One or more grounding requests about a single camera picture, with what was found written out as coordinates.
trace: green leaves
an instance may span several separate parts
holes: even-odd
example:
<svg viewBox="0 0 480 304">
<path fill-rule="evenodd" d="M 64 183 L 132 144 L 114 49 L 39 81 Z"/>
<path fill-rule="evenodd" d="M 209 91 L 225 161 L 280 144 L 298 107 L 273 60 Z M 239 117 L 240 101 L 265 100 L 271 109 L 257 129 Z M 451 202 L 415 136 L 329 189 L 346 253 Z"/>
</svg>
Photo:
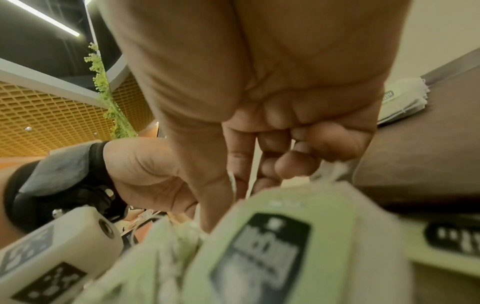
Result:
<svg viewBox="0 0 480 304">
<path fill-rule="evenodd" d="M 99 101 L 108 108 L 108 111 L 103 116 L 106 119 L 113 120 L 113 128 L 110 129 L 112 139 L 137 136 L 137 133 L 120 110 L 110 91 L 110 85 L 102 58 L 100 57 L 99 47 L 93 43 L 90 43 L 88 47 L 92 49 L 93 52 L 83 59 L 87 63 L 91 62 L 90 71 L 96 73 L 93 78 L 93 83 L 100 95 Z"/>
</svg>

